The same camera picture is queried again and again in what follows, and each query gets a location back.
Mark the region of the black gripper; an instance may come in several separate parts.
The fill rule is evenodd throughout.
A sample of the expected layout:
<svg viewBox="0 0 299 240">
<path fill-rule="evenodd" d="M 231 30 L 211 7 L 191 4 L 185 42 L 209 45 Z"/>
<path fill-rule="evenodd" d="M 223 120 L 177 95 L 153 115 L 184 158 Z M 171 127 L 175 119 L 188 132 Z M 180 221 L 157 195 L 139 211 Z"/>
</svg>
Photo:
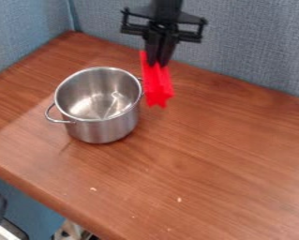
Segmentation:
<svg viewBox="0 0 299 240">
<path fill-rule="evenodd" d="M 203 29 L 208 24 L 204 18 L 180 12 L 172 20 L 167 15 L 161 19 L 152 15 L 152 12 L 144 8 L 124 8 L 121 10 L 123 20 L 120 32 L 123 34 L 141 36 L 145 38 L 145 53 L 149 66 L 159 61 L 163 68 L 172 57 L 172 53 L 179 41 L 199 43 L 203 38 Z M 136 17 L 148 21 L 145 25 L 129 23 L 129 17 Z M 179 25 L 195 25 L 195 32 L 180 30 Z"/>
</svg>

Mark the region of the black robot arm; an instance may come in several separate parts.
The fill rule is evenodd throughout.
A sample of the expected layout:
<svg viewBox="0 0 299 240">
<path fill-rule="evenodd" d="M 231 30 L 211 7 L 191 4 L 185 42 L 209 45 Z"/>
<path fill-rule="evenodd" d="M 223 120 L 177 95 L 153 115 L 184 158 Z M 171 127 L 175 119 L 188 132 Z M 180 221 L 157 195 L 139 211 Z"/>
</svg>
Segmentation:
<svg viewBox="0 0 299 240">
<path fill-rule="evenodd" d="M 120 32 L 145 41 L 149 66 L 164 67 L 180 41 L 200 43 L 208 21 L 181 10 L 183 0 L 149 0 L 141 7 L 125 7 Z"/>
</svg>

